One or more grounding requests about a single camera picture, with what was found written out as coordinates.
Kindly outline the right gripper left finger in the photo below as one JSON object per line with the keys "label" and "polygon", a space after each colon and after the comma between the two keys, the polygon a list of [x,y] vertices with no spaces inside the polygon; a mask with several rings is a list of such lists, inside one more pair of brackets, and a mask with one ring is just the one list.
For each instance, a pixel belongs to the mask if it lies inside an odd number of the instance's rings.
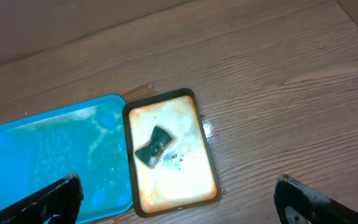
{"label": "right gripper left finger", "polygon": [[84,199],[77,174],[46,186],[0,211],[0,224],[75,223]]}

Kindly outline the green yellow sponge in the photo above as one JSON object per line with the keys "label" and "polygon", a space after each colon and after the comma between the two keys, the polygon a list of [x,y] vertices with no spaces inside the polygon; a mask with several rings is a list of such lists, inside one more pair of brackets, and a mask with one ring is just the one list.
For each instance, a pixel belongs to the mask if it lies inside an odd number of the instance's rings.
{"label": "green yellow sponge", "polygon": [[136,150],[135,155],[144,165],[153,169],[164,150],[166,150],[174,140],[175,138],[168,131],[160,126],[155,126],[149,141]]}

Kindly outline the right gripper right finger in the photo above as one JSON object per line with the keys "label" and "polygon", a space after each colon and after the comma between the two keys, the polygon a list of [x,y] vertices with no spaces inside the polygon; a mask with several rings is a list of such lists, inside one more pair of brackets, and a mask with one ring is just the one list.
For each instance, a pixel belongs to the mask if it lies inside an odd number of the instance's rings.
{"label": "right gripper right finger", "polygon": [[358,224],[358,212],[286,174],[278,176],[273,200],[281,223]]}

